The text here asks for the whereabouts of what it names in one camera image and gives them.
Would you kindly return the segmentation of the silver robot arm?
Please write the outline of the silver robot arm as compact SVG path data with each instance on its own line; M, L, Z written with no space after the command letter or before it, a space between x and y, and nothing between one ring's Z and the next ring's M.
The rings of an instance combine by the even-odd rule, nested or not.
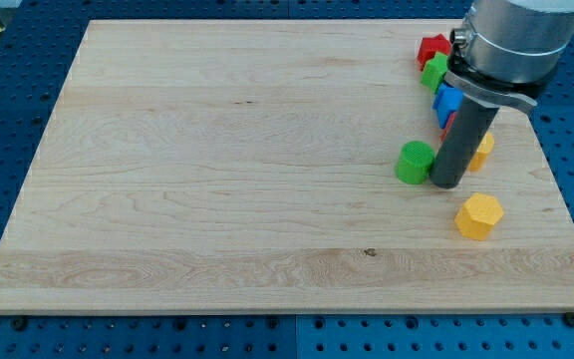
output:
M573 34L574 0L475 0L449 34L444 79L466 110L528 115Z

